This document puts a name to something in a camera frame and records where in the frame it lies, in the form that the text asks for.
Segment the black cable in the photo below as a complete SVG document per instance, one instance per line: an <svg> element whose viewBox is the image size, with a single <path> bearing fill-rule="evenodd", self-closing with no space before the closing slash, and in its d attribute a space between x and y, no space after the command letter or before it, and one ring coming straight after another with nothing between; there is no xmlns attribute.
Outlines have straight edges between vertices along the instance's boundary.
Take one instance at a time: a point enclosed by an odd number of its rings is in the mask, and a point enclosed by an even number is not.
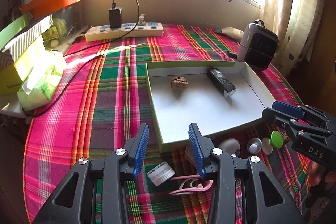
<svg viewBox="0 0 336 224"><path fill-rule="evenodd" d="M115 38L115 39L113 39L113 40L110 40L110 41L107 41L107 42L103 42L103 43L100 43L100 44L97 44L97 45L92 45L92 46L83 48L83 49L81 49L81 50L72 52L72 53L70 53L70 54L66 54L64 57L69 56L69 55L72 55L72 54L76 54L76 53L81 52L81 51L83 51L83 50L87 50L88 48L92 48L92 47L96 47L96 46L104 45L104 44L107 44L107 43L111 43L111 42L113 42L113 41L116 41L116 40L121 39L121 38L123 38L124 36L128 35L131 31L133 31L133 30L137 27L138 22L139 22L139 17L140 17L139 2L138 2L138 0L135 0L135 1L136 1L137 6L138 6L138 19L137 19L136 24L135 24L135 26L133 27L133 29L131 29L129 32L127 32L126 34L122 35L121 37L118 37L118 38ZM23 110L24 114L25 114L27 117L38 117L38 116L41 116L41 115L43 115L44 113L46 113L46 112L47 112L50 108L52 108L52 107L56 104L56 102L61 98L61 96L63 95L63 93L65 92L65 90L68 88L68 86L70 85L70 83L74 80L74 78L79 74L79 72L82 70L82 68L84 68L85 65L88 64L88 63L90 63L91 61L93 61L93 60L95 60L95 59L98 59L99 57L102 57L102 56L103 56L102 54L101 54L101 55L98 55L98 56L95 56L94 58L92 58L92 59L90 59L89 61L85 62L85 64L84 64L83 66L81 66L81 67L79 68L79 70L77 70L77 72L74 74L74 76L71 77L71 79L69 80L69 82L66 84L66 86L65 86L64 89L62 90L61 94L60 94L60 95L55 99L55 101L53 101L53 102L52 102L52 103L51 103L45 110L41 111L40 113L36 113L36 114L29 114L29 113L27 113L27 112L25 112L25 111Z"/></svg>
<svg viewBox="0 0 336 224"><path fill-rule="evenodd" d="M136 20L136 24L135 24L135 26L133 27L133 29L131 29L129 32L127 32L126 34L122 35L121 37L115 38L115 39L113 39L113 40L109 40L109 41L107 41L107 42L99 43L99 44L97 44L97 45L92 45L92 46L89 46L89 47L85 47L85 48L83 48L83 49L81 49L81 50L78 50L78 51L75 51L75 52L66 54L64 57L69 56L69 55L73 55L73 54L76 54L76 53L79 53L79 52L81 52L81 51L87 50L88 48L93 48L93 47L97 47L97 46L105 45L105 44L108 44L108 43L112 43L112 42L114 42L114 41L116 41L116 40L118 40L118 39L121 39L121 38L123 38L124 36L128 35L130 32L132 32L132 31L137 27L138 22L139 22L139 17L140 17L139 2L138 2L138 0L135 0L135 1L136 1L137 6L138 6L138 18L137 18L137 20Z"/></svg>
<svg viewBox="0 0 336 224"><path fill-rule="evenodd" d="M57 103L57 101L61 98L61 96L63 95L63 93L65 92L65 90L68 88L68 86L71 84L71 82L75 79L75 77L79 74L79 72L82 70L82 68L84 68L84 67L85 67L88 63L90 63L91 61L93 61L93 60L95 60L95 59L98 59L98 58L100 58L100 57L102 57L102 56L104 56L104 55L103 55L103 54L101 54L101 55L97 55L97 56L95 56L94 58L90 59L89 61L86 61L86 62L84 63L84 65L81 66L81 67L79 68L79 70L76 71L75 75L71 77L71 79L69 80L69 82L66 84L66 86L65 86L64 89L62 90L61 94L56 98L56 100L53 101L53 102L52 102L52 103L51 103L45 110L41 111L40 113L35 113L35 114L29 114L29 113L27 113L27 112L25 112L25 111L23 110L24 114L25 114L26 116L28 116L28 117L38 117L38 116L41 116L41 115L43 115L44 113L46 113L50 108L52 108L52 107L54 106L54 104Z"/></svg>

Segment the orange shelf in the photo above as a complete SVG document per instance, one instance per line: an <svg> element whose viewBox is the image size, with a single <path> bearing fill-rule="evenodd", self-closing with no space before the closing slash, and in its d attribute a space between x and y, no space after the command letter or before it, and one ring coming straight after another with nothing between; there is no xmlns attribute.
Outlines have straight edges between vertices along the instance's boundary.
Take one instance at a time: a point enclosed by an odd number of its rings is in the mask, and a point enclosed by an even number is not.
<svg viewBox="0 0 336 224"><path fill-rule="evenodd" d="M35 19L50 15L81 0L33 0L21 7L21 13L31 12Z"/></svg>

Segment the blue gripper pad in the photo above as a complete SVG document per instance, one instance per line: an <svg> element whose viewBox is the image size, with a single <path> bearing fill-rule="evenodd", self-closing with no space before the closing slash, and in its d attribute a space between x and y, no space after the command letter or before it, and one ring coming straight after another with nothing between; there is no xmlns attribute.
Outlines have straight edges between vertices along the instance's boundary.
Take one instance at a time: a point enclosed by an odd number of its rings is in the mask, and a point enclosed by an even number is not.
<svg viewBox="0 0 336 224"><path fill-rule="evenodd" d="M146 125L145 128L143 129L142 136L141 136L141 139L138 145L138 149L134 157L133 177L135 179L138 178L142 170L142 164L145 159L145 154L147 150L148 138L149 138L149 129L148 129L148 125Z"/></svg>
<svg viewBox="0 0 336 224"><path fill-rule="evenodd" d="M189 125L189 142L190 142L190 147L193 151L193 156L194 156L194 161L195 161L195 166L197 173L201 176L203 179L206 172L204 168L204 155L202 153L199 140L198 138L201 137L202 135L199 133L200 136L197 136L197 133L195 132L192 124Z"/></svg>
<svg viewBox="0 0 336 224"><path fill-rule="evenodd" d="M272 105L272 108L296 119L303 119L305 117L305 114L299 107L288 105L283 102L275 101Z"/></svg>

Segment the pink plastic clip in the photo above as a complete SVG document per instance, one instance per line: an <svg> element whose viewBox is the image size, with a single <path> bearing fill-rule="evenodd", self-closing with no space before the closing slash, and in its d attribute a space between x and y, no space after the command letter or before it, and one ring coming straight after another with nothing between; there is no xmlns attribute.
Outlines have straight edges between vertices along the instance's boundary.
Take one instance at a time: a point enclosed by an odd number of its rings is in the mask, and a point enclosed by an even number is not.
<svg viewBox="0 0 336 224"><path fill-rule="evenodd" d="M210 189L212 186L212 180L205 181L205 185L199 183L197 186L193 186L193 183L197 180L201 179L200 175L189 175L189 176L180 176L180 177L172 177L171 180L182 180L184 181L181 183L178 190L172 191L170 195L184 195L184 194L192 194L193 192L204 192ZM183 188L184 184L189 182L189 188Z"/></svg>

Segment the power strip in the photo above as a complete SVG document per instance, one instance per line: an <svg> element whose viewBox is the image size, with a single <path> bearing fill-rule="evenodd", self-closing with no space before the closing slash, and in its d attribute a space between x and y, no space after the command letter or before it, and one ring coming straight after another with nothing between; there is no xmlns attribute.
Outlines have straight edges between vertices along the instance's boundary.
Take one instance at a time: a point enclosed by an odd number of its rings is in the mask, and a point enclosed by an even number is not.
<svg viewBox="0 0 336 224"><path fill-rule="evenodd" d="M124 23L121 28L111 29L110 25L91 27L85 34L86 41L114 39L129 32L135 23ZM137 26L133 31L124 37L161 37L163 27L161 23L149 22L144 26Z"/></svg>

